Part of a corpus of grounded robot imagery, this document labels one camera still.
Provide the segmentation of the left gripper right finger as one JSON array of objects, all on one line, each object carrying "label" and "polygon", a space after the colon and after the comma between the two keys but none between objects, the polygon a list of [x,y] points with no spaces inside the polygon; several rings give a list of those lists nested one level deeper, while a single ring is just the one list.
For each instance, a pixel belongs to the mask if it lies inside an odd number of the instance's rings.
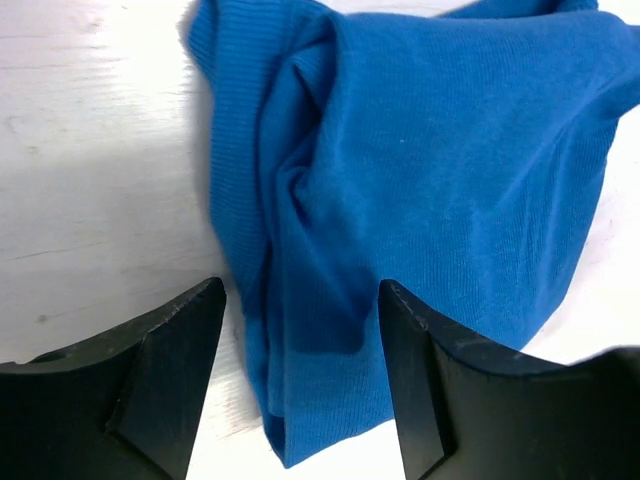
[{"label": "left gripper right finger", "polygon": [[563,366],[380,284],[379,321],[409,479],[635,479],[639,351]]}]

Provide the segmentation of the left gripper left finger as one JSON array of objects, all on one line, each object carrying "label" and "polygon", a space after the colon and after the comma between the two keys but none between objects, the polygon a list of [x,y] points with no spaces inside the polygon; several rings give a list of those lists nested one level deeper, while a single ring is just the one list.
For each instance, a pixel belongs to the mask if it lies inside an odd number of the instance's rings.
[{"label": "left gripper left finger", "polygon": [[101,334],[1,367],[5,479],[182,479],[226,293],[207,279]]}]

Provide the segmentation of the blue tank top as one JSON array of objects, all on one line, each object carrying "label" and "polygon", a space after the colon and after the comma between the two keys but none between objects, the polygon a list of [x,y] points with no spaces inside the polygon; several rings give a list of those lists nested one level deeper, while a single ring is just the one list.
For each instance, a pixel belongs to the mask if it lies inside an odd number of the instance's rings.
[{"label": "blue tank top", "polygon": [[285,467],[390,420],[381,281],[515,349],[559,307],[639,102],[637,27],[594,1],[203,1],[188,44],[214,97],[212,223]]}]

